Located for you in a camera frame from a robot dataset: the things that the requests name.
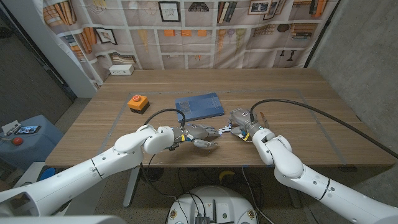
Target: blue book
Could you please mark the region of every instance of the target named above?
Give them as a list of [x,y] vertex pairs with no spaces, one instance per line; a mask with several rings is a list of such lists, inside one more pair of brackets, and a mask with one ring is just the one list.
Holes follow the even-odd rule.
[[[224,115],[224,109],[216,93],[176,99],[175,108],[184,113],[185,121]],[[182,115],[177,113],[177,119],[181,123]]]

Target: blue stool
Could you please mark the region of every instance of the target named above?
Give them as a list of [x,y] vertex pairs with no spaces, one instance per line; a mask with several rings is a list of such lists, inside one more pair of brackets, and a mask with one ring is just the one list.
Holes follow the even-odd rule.
[[20,137],[24,142],[15,146],[10,141],[0,142],[0,158],[8,164],[27,170],[33,162],[44,162],[63,134],[43,115],[38,115],[21,122],[22,126],[38,126],[41,128],[34,134],[11,134],[6,138]]

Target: printed backdrop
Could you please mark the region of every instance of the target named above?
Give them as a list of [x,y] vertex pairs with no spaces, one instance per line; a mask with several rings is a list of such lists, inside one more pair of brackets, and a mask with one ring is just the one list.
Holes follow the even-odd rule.
[[64,51],[98,87],[114,64],[303,67],[337,0],[37,2]]

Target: white electrical outlet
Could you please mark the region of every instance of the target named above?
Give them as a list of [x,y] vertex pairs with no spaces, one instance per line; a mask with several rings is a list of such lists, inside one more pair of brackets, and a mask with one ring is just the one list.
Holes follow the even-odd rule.
[[134,67],[132,65],[112,65],[109,71],[111,75],[131,75]]

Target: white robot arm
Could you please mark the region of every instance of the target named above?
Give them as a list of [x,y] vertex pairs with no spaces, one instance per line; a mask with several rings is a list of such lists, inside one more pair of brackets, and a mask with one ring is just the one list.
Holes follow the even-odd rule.
[[250,111],[238,108],[231,112],[229,122],[239,126],[232,133],[252,136],[262,161],[275,165],[275,178],[293,189],[319,200],[352,223],[396,223],[398,208],[373,200],[343,184],[331,180],[307,167],[292,152],[292,147],[283,136],[263,128]]
[[65,202],[83,193],[103,178],[138,166],[144,151],[156,154],[174,143],[170,127],[151,125],[120,137],[102,154],[34,184],[0,192],[0,217],[46,216],[56,212]]

